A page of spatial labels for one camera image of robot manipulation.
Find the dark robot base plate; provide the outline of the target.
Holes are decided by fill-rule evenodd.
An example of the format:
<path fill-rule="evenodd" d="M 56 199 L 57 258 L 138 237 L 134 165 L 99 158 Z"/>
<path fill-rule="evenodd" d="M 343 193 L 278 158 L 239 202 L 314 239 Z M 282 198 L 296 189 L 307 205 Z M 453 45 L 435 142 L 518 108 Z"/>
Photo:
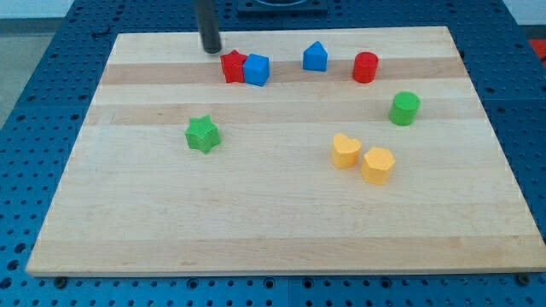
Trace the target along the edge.
<path fill-rule="evenodd" d="M 328 12 L 328 0 L 237 0 L 238 15 Z"/>

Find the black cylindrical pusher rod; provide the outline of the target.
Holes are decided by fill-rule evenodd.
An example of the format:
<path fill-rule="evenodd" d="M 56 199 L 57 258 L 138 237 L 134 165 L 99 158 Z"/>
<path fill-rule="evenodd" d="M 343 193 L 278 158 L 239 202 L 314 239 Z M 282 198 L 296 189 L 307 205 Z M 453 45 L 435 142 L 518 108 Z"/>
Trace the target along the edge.
<path fill-rule="evenodd" d="M 217 54 L 222 43 L 214 1 L 194 0 L 194 9 L 202 48 L 207 54 Z"/>

